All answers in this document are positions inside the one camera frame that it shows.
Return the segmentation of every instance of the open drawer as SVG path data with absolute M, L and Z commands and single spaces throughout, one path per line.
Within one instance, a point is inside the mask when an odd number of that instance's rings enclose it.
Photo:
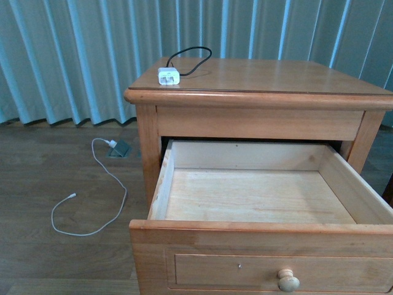
M 392 209 L 323 144 L 171 141 L 130 231 L 142 295 L 393 287 Z

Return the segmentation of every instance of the drawer knob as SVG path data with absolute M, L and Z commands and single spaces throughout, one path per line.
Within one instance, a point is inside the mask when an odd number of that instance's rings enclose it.
M 300 286 L 300 281 L 294 277 L 294 272 L 290 269 L 282 269 L 278 272 L 278 288 L 284 292 L 293 292 Z

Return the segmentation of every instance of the light blue curtain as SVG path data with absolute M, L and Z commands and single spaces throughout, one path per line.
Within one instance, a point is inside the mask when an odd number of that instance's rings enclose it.
M 1 0 L 0 122 L 123 123 L 136 115 L 123 91 L 193 45 L 313 60 L 393 90 L 393 0 Z

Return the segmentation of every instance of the power adapter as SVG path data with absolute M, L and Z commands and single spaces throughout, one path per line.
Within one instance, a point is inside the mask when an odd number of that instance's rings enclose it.
M 159 68 L 158 83 L 161 85 L 177 85 L 180 83 L 180 74 L 176 68 Z

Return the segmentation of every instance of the wooden nightstand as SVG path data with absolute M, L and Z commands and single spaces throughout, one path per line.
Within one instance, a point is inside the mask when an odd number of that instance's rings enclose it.
M 130 224 L 141 294 L 273 294 L 296 288 L 291 271 L 301 293 L 390 291 L 393 212 L 356 172 L 393 93 L 308 61 L 211 59 L 160 86 L 165 61 L 125 92 L 151 205 Z M 171 141 L 161 167 L 162 136 L 193 140 Z M 340 141 L 342 157 L 240 138 Z

